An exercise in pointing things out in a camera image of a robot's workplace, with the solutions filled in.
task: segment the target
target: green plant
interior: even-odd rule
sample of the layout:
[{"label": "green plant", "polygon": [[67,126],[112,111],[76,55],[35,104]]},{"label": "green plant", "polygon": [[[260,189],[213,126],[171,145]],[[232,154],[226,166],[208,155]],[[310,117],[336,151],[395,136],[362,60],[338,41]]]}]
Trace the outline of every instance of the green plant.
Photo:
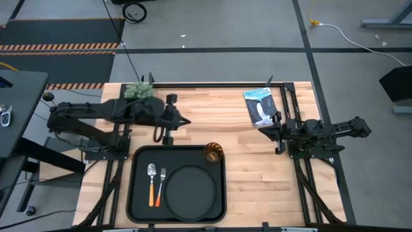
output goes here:
[{"label": "green plant", "polygon": [[138,82],[128,84],[124,92],[124,98],[127,99],[143,99],[153,96],[153,87],[149,83]]}]

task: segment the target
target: black floor mat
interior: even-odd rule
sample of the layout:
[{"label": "black floor mat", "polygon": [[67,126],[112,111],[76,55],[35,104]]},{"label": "black floor mat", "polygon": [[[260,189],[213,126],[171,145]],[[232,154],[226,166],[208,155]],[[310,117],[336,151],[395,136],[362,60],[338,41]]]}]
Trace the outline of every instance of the black floor mat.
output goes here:
[{"label": "black floor mat", "polygon": [[[113,22],[121,35],[124,19]],[[116,48],[120,42],[106,18],[12,20],[0,36],[0,50]]]},{"label": "black floor mat", "polygon": [[97,89],[109,82],[114,52],[0,53],[0,61],[20,71],[46,72],[48,89]]}]

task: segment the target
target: book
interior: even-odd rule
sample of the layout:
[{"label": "book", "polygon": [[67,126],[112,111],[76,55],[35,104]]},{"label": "book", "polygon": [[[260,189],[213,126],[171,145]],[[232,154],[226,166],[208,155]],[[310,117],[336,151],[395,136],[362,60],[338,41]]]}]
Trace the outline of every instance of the book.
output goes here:
[{"label": "book", "polygon": [[260,88],[243,93],[254,128],[271,126],[277,112],[270,88]]}]

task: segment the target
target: black desk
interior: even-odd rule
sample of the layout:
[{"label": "black desk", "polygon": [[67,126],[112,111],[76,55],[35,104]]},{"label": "black desk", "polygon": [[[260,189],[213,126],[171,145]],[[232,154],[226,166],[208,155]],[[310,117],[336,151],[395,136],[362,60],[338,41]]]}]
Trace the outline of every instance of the black desk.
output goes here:
[{"label": "black desk", "polygon": [[28,157],[77,173],[84,173],[85,164],[22,138],[46,87],[48,74],[0,70],[0,77],[13,84],[11,88],[0,88],[0,104],[13,109],[10,125],[0,127],[1,216],[20,172],[35,173],[39,168],[39,164],[28,161]]}]

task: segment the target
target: spoon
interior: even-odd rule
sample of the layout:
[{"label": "spoon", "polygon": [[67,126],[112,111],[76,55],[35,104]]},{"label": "spoon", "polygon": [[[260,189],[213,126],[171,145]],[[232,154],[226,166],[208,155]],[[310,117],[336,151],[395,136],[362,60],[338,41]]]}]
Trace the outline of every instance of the spoon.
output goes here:
[{"label": "spoon", "polygon": [[153,190],[153,177],[156,175],[156,166],[154,164],[149,164],[147,167],[147,174],[150,176],[150,192],[149,192],[149,206],[153,207],[154,202],[154,190]]}]

